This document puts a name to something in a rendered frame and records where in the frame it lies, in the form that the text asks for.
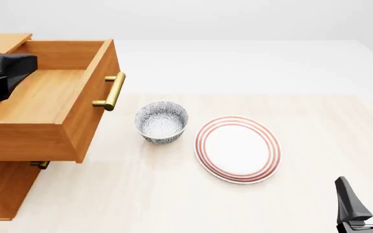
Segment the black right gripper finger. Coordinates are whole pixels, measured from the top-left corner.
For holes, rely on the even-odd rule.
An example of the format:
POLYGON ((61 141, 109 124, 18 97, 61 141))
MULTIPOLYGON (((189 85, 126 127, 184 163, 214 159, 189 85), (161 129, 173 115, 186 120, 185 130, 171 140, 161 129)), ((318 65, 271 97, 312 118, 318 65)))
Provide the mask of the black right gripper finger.
POLYGON ((335 180, 335 187, 338 201, 338 223, 366 221, 373 217, 372 213, 359 200, 344 176, 340 176, 335 180))

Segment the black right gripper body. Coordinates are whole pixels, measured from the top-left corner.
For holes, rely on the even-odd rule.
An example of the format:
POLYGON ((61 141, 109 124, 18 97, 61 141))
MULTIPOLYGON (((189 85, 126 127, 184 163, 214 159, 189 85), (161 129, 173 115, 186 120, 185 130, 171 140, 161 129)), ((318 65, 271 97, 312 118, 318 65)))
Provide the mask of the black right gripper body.
POLYGON ((373 225, 367 225, 365 220, 370 216, 337 217, 338 233, 373 233, 373 225))

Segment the wooden drawer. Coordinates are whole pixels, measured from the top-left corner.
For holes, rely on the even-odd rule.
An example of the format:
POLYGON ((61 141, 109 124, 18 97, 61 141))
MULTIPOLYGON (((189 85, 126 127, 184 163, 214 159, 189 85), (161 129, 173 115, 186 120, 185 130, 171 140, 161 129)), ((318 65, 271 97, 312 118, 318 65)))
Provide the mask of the wooden drawer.
POLYGON ((83 162, 117 75, 112 39, 27 40, 15 48, 38 69, 0 102, 0 161, 83 162))

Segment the wooden cabinet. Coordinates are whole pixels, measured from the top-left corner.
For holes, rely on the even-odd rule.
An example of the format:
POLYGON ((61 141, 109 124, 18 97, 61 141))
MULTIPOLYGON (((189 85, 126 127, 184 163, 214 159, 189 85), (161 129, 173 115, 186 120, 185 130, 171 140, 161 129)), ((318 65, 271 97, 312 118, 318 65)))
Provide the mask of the wooden cabinet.
MULTIPOLYGON (((12 52, 31 39, 30 33, 0 33, 0 53, 12 52)), ((39 172, 27 162, 0 162, 0 221, 15 218, 39 172)))

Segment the white plate with red rings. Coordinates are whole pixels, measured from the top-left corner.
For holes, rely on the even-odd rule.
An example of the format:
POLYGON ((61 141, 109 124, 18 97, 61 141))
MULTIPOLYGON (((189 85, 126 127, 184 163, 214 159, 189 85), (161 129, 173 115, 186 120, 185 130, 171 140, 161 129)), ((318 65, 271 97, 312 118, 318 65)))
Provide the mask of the white plate with red rings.
POLYGON ((234 184, 268 180, 282 163, 282 148, 275 135, 241 116, 210 120, 197 131, 193 146, 204 169, 234 184))

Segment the patterned blue-white bowl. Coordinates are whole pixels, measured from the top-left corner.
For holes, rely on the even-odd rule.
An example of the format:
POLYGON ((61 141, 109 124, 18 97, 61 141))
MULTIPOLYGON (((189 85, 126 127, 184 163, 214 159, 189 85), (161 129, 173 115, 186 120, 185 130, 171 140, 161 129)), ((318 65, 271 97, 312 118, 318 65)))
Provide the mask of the patterned blue-white bowl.
POLYGON ((144 139, 154 144, 168 144, 177 140, 188 124, 188 113, 179 104, 158 101, 140 108, 134 124, 144 139))

